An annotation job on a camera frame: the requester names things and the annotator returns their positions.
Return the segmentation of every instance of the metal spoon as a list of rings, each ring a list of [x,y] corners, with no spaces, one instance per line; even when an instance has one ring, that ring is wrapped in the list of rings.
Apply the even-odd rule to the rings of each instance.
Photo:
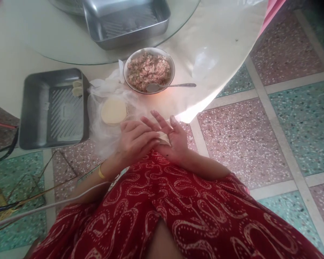
[[[157,83],[153,83],[153,84],[148,84],[147,86],[147,92],[157,92],[158,90],[160,90],[161,88],[165,88],[165,87],[196,87],[196,84],[193,83],[186,83],[186,84],[179,84],[179,85],[169,85],[169,86],[163,86],[163,85],[159,85]]]

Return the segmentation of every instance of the red patterned skirt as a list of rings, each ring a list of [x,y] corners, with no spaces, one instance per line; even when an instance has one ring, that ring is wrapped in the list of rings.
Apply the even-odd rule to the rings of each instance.
[[[144,258],[160,219],[185,258],[324,258],[234,174],[205,181],[156,152],[99,204],[65,207],[32,258]]]

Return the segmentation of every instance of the terrazzo floor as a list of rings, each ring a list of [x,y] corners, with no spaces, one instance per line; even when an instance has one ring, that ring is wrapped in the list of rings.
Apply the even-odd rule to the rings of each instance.
[[[254,198],[324,254],[324,56],[319,55],[319,46],[324,52],[324,19],[318,8],[304,2],[286,1],[211,109],[182,127],[190,149],[228,166]],[[300,15],[307,25],[300,22]],[[317,38],[310,37],[309,30]],[[307,83],[306,76],[313,83]],[[19,120],[0,109],[0,122],[18,125]],[[0,131],[0,148],[9,145],[13,135],[13,130]],[[101,162],[93,150],[90,140],[30,154],[16,149],[0,162],[3,195],[7,198],[24,174],[26,180],[10,201],[30,194],[44,164],[57,151],[33,194],[78,176],[46,199],[64,200],[79,178]],[[39,207],[46,200],[36,199],[14,213]],[[0,258],[23,258],[29,245],[44,237],[61,208],[0,231]]]

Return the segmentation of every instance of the green terrazzo tile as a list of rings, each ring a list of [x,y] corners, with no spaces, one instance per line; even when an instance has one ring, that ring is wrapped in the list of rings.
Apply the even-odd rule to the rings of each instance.
[[[324,10],[321,10],[319,6],[314,6],[314,3],[308,1],[302,9],[302,12],[324,49]]]
[[[22,179],[16,191],[10,198],[9,203],[26,199],[32,191],[37,177],[43,169],[42,152],[30,153],[16,158],[7,159],[0,162],[0,188],[5,197],[8,197],[15,185]],[[42,177],[32,196],[44,190],[44,178]],[[45,200],[40,197],[26,203],[13,215],[20,214],[40,207]],[[0,231],[0,252],[30,245],[39,236],[46,234],[46,213],[45,211],[35,213],[20,219]]]
[[[324,172],[324,81],[269,98],[302,174]]]
[[[299,191],[258,200],[258,202],[295,227],[324,254],[323,243],[320,240]]]
[[[253,89],[255,86],[253,85],[252,79],[247,71],[247,68],[242,65],[237,73],[233,76],[233,78],[226,84],[226,86],[222,89],[222,91],[216,96],[223,97],[226,95],[236,94],[239,92],[247,91]]]

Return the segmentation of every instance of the plastic bag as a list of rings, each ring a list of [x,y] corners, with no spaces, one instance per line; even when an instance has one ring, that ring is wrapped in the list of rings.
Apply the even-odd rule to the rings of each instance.
[[[89,88],[88,114],[90,139],[95,142],[95,152],[102,158],[108,158],[118,145],[121,136],[120,124],[110,126],[105,124],[101,117],[101,109],[109,97],[121,99],[126,103],[127,117],[125,120],[140,120],[147,114],[146,108],[141,105],[135,92],[119,83],[116,77],[106,80],[92,80]]]
[[[201,28],[197,34],[199,38],[206,38],[202,44],[195,49],[195,58],[192,69],[192,78],[203,80],[221,60],[222,49],[218,42],[232,39],[233,33],[226,31],[223,27],[223,15],[228,17],[227,23],[233,23],[239,10],[250,8],[265,0],[202,0],[197,8],[198,15],[202,18],[195,25]]]

